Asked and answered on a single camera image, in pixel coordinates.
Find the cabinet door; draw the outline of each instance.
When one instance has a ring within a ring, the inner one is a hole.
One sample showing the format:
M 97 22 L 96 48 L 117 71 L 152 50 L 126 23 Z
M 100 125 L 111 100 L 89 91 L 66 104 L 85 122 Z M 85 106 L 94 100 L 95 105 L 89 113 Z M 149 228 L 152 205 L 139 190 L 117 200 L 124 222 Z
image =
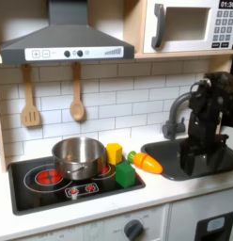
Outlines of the cabinet door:
M 233 189 L 174 202 L 169 212 L 166 240 L 194 241 L 198 221 L 233 212 Z M 230 241 L 233 241 L 233 227 Z

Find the microwave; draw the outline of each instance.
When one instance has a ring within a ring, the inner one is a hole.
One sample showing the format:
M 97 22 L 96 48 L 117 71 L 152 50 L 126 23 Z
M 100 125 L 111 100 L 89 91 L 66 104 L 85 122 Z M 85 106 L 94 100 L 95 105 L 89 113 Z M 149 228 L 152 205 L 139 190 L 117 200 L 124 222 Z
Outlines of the microwave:
M 233 49 L 233 0 L 147 0 L 144 53 Z

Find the range hood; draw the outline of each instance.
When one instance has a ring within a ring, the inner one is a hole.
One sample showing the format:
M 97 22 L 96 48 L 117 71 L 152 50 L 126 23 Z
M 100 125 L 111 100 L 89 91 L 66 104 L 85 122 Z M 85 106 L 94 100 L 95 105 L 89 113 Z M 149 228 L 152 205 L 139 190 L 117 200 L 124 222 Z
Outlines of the range hood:
M 1 44 L 4 64 L 134 58 L 134 47 L 88 26 L 87 0 L 49 0 L 49 26 Z

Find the digital clock display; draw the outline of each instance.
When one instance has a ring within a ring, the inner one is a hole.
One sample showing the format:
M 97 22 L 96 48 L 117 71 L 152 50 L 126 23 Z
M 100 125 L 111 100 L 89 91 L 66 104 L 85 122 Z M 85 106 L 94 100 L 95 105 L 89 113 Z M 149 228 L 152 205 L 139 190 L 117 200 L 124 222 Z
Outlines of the digital clock display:
M 233 9 L 233 0 L 220 0 L 219 9 Z

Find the black sink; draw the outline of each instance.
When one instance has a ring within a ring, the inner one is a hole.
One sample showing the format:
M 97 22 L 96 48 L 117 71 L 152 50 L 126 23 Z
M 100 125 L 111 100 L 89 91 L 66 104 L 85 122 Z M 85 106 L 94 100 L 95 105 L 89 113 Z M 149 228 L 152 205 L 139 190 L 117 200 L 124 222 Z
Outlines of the black sink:
M 149 143 L 142 147 L 141 152 L 158 160 L 163 166 L 163 177 L 174 181 L 185 181 L 233 169 L 233 151 L 227 148 L 224 160 L 217 171 L 212 171 L 206 164 L 205 156 L 201 155 L 195 159 L 193 175 L 188 176 L 179 164 L 179 143 L 181 141 L 182 139 Z

